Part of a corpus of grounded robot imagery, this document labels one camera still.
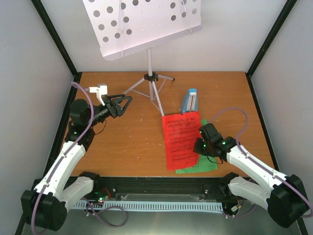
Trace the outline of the red sheet music page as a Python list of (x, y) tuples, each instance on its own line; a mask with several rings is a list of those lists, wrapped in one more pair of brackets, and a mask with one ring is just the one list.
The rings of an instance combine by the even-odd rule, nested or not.
[(167, 115), (161, 120), (167, 170), (179, 170), (196, 165), (199, 155), (194, 152), (194, 145), (200, 137), (199, 112)]

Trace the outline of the blue metronome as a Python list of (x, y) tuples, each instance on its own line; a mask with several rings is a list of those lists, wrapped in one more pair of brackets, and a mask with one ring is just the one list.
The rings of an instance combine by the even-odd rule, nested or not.
[(197, 89), (189, 89), (185, 94), (181, 107), (180, 114), (187, 112), (198, 111), (198, 92)]

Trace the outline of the white music stand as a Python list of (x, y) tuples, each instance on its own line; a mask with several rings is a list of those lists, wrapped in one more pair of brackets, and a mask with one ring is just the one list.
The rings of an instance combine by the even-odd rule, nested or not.
[(83, 2), (102, 57), (113, 61), (147, 52), (148, 73), (128, 88), (149, 81), (147, 97), (164, 115), (152, 70), (152, 48), (202, 29), (200, 0), (85, 0)]

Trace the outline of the green sheet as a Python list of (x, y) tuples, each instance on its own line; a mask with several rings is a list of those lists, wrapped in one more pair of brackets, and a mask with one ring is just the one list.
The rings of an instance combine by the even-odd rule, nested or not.
[(216, 162), (210, 162), (206, 156), (198, 154), (198, 161), (197, 163), (188, 168), (177, 169), (175, 170), (176, 174), (189, 174), (189, 173), (203, 173), (203, 172), (210, 172), (213, 170), (218, 169)]

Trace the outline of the clear plastic metronome cover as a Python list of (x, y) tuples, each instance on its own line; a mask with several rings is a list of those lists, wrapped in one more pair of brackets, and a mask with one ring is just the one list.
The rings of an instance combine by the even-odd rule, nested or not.
[(198, 110), (198, 97), (196, 92), (191, 92), (186, 95), (184, 106), (185, 112), (193, 112)]

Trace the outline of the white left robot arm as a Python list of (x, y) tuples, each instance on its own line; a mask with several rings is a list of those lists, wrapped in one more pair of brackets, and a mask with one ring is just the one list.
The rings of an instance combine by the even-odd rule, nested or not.
[(93, 141), (93, 127), (106, 118), (122, 116), (132, 99), (118, 94), (104, 96), (103, 104), (98, 106), (91, 106), (84, 99), (71, 103), (68, 133), (57, 159), (40, 182), (21, 196), (27, 224), (57, 231), (78, 201), (87, 194), (96, 197), (101, 193), (102, 185), (96, 181), (99, 178), (96, 173), (83, 172), (70, 186), (66, 183)]

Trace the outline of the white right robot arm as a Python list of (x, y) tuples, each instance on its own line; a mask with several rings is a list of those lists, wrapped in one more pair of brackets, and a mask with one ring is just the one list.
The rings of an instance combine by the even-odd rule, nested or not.
[(298, 176), (287, 176), (266, 165), (248, 152), (238, 140), (233, 137), (223, 138), (212, 123), (201, 126), (199, 133), (201, 136), (195, 142), (195, 153), (218, 157), (252, 179), (245, 180), (233, 172), (227, 174), (220, 187), (224, 196), (239, 196), (256, 204), (265, 209), (272, 220), (283, 228), (288, 228), (301, 217), (312, 216), (312, 205)]

